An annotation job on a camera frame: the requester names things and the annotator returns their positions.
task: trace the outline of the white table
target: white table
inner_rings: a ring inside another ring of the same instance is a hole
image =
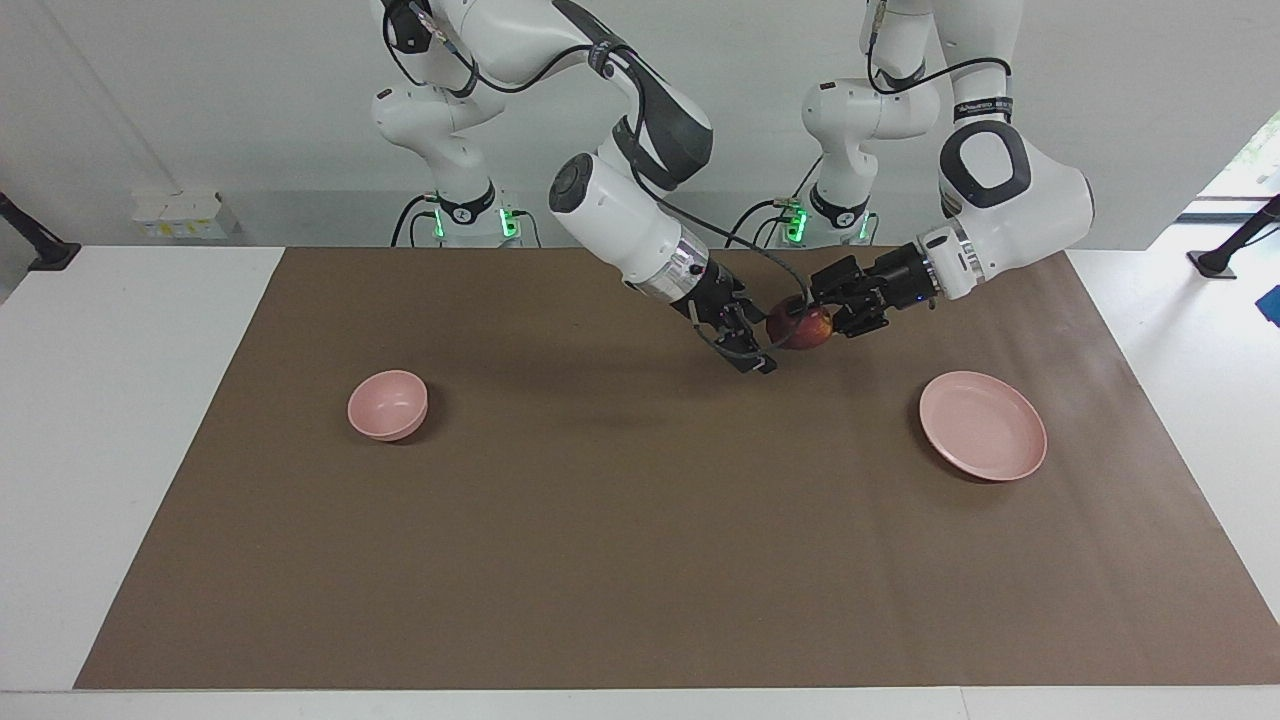
[[[1193,275],[1179,246],[1222,237],[1071,259],[1280,614],[1280,329],[1253,307],[1280,243]],[[1280,687],[69,692],[280,255],[87,247],[0,306],[0,717],[1280,717]]]

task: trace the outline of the pink bowl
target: pink bowl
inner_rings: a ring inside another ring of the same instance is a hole
[[[361,434],[396,442],[426,419],[426,383],[406,370],[387,370],[360,383],[347,401],[347,420]]]
[[[1044,462],[1048,433],[1036,407],[982,373],[947,373],[920,397],[924,434],[943,457],[984,480],[1020,480]]]

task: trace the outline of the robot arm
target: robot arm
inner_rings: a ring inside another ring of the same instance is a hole
[[[506,218],[498,188],[484,152],[458,133],[500,114],[506,96],[468,83],[466,68],[443,44],[433,42],[420,19],[430,17],[425,0],[369,4],[383,40],[407,76],[374,97],[371,114],[378,131],[388,142],[417,154],[430,168],[440,204],[442,242],[502,245],[507,240]]]
[[[863,53],[869,50],[877,4],[867,5]],[[881,12],[876,64],[878,81],[906,87],[924,74],[924,47],[933,29],[932,0],[897,0]],[[822,146],[817,182],[803,196],[812,222],[806,234],[823,245],[844,245],[856,234],[858,220],[870,202],[879,163],[868,151],[872,140],[906,140],[929,131],[938,119],[937,88],[918,85],[896,95],[882,95],[870,78],[842,78],[809,90],[801,118]]]
[[[760,352],[751,329],[764,313],[657,201],[710,160],[703,110],[571,0],[435,0],[435,8],[456,28],[456,45],[471,53],[460,59],[485,85],[516,90],[585,63],[626,94],[630,111],[609,137],[558,173],[553,214],[628,287],[714,327],[712,342],[740,372],[772,372],[777,365]]]
[[[966,296],[974,287],[1080,241],[1093,223],[1093,195],[1084,174],[1037,150],[1010,124],[1007,64],[1021,19],[1021,0],[932,3],[933,22],[952,74],[955,129],[940,156],[940,188],[948,220],[915,243],[884,255],[868,269],[851,258],[813,275],[817,302],[838,305],[836,331],[849,337],[888,324],[888,307],[902,310]],[[922,9],[919,0],[872,0],[863,47],[881,64],[878,33]],[[909,87],[883,68],[881,102]],[[920,77],[923,72],[915,73]],[[820,193],[824,187],[815,187]]]

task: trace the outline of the red apple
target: red apple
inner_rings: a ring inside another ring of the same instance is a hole
[[[769,332],[769,342],[787,337],[796,323],[800,324],[799,329],[782,346],[787,350],[813,350],[831,338],[831,313],[820,305],[801,310],[803,307],[804,300],[799,295],[792,295],[773,306],[764,323],[764,329]]]

